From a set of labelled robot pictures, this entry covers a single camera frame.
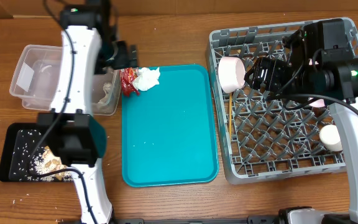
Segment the red snack wrapper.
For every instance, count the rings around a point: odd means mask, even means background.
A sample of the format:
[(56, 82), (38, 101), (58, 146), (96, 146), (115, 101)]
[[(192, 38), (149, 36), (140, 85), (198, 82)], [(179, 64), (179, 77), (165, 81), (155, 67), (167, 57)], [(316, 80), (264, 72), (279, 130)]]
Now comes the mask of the red snack wrapper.
[(121, 81), (121, 90), (124, 96), (130, 96), (132, 92), (136, 95), (140, 95), (139, 90), (133, 85), (133, 81), (137, 78), (137, 68), (123, 68), (120, 69), (120, 81)]

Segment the white napkin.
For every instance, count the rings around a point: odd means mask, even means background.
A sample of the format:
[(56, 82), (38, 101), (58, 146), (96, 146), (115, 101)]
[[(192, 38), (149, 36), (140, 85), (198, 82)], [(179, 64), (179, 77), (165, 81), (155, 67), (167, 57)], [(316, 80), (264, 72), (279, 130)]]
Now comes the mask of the white napkin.
[(151, 70), (147, 67), (138, 69), (137, 77), (132, 82), (136, 90), (147, 91), (159, 84), (160, 68)]
[(109, 94), (111, 92), (111, 83), (105, 83), (103, 85), (103, 91), (105, 93), (105, 96), (99, 100), (98, 104), (104, 104), (107, 102), (108, 98), (109, 98)]

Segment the bowl with food scraps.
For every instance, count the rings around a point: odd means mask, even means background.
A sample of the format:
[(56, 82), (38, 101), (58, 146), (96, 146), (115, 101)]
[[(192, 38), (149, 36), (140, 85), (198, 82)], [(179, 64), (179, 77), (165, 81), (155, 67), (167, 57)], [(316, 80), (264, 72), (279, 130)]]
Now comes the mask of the bowl with food scraps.
[(222, 57), (218, 65), (218, 78), (222, 91), (232, 93), (244, 86), (246, 70), (241, 59)]

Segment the wooden chopstick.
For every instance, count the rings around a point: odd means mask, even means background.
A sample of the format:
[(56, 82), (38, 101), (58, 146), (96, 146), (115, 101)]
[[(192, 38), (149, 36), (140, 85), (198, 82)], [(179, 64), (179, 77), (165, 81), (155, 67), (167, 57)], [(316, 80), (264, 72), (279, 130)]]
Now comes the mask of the wooden chopstick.
[(229, 140), (232, 139), (232, 93), (229, 94)]

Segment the large pink plate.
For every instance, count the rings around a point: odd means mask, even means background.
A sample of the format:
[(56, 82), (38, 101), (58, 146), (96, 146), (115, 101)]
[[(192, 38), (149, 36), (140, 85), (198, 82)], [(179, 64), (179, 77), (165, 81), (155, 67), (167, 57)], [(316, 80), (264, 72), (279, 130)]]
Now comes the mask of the large pink plate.
[(310, 106), (314, 108), (323, 108), (325, 107), (325, 103), (323, 99), (316, 99), (314, 102), (310, 103)]

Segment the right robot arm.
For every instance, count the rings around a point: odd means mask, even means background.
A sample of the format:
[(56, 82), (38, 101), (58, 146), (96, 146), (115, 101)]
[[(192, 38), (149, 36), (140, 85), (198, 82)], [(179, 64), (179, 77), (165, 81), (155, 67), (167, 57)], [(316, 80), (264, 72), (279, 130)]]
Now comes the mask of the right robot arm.
[(292, 100), (302, 108), (323, 100), (337, 127), (345, 156), (351, 202), (348, 216), (325, 215), (323, 222), (358, 223), (358, 52), (355, 33), (343, 19), (312, 22), (282, 44), (287, 61), (261, 57), (245, 74), (248, 85), (268, 91), (268, 100)]

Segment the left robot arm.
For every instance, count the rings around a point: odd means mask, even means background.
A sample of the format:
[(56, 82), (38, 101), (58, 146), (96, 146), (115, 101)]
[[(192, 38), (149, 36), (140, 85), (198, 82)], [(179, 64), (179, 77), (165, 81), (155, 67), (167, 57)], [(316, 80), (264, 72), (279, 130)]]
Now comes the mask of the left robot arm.
[(138, 66), (135, 46), (117, 37), (110, 17), (118, 11), (110, 1), (64, 4), (55, 22), (62, 29), (62, 61), (57, 89), (48, 113), (39, 113), (36, 125), (45, 143), (60, 158), (73, 179), (81, 205), (80, 223), (115, 223), (102, 171), (106, 152), (105, 129), (93, 117), (93, 77), (103, 68)]

